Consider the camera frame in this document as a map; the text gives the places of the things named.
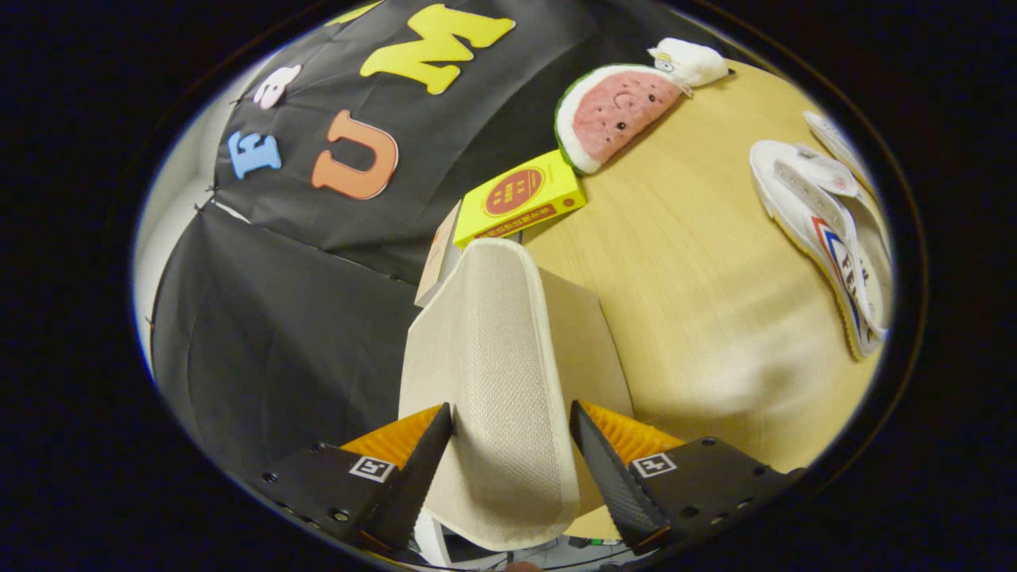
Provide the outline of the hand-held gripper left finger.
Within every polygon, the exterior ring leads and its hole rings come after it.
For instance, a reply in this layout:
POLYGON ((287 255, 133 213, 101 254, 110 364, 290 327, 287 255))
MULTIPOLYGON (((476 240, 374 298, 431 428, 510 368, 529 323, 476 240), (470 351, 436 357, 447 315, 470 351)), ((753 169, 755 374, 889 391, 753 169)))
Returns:
POLYGON ((416 521, 453 434, 439 403, 344 445, 316 442, 242 481, 306 528, 381 557, 408 557, 416 521))

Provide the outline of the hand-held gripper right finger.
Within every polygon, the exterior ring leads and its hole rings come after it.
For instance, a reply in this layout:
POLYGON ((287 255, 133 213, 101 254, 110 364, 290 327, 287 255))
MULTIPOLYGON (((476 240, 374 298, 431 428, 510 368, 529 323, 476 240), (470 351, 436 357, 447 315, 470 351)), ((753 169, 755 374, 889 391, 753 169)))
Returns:
POLYGON ((683 441, 585 400, 571 403, 570 433, 636 556, 707 542, 804 474, 775 470, 723 439, 683 441))

